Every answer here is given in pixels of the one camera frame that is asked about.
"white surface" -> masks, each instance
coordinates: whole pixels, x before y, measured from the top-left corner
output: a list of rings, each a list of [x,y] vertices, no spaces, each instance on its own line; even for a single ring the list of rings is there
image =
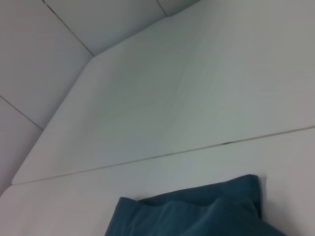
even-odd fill
[[[95,54],[165,17],[156,0],[47,0]]]
[[[0,235],[102,236],[119,197],[257,174],[266,183],[267,219],[288,236],[313,236],[314,140],[312,129],[14,185],[0,198]]]
[[[0,98],[0,195],[30,152],[41,130]]]
[[[45,128],[92,56],[41,0],[1,0],[0,33],[0,94]]]
[[[307,0],[203,0],[111,48],[13,183],[315,125],[314,11]]]

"teal fabric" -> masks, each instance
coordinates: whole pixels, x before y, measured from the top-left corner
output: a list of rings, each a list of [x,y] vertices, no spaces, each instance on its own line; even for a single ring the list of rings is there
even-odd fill
[[[135,201],[120,198],[105,236],[284,236],[259,216],[258,177]]]

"teal cloth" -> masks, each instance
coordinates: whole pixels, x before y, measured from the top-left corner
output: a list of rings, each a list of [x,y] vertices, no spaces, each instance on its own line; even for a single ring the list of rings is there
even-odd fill
[[[253,175],[141,201],[120,198],[105,236],[284,236],[260,219],[260,205]]]

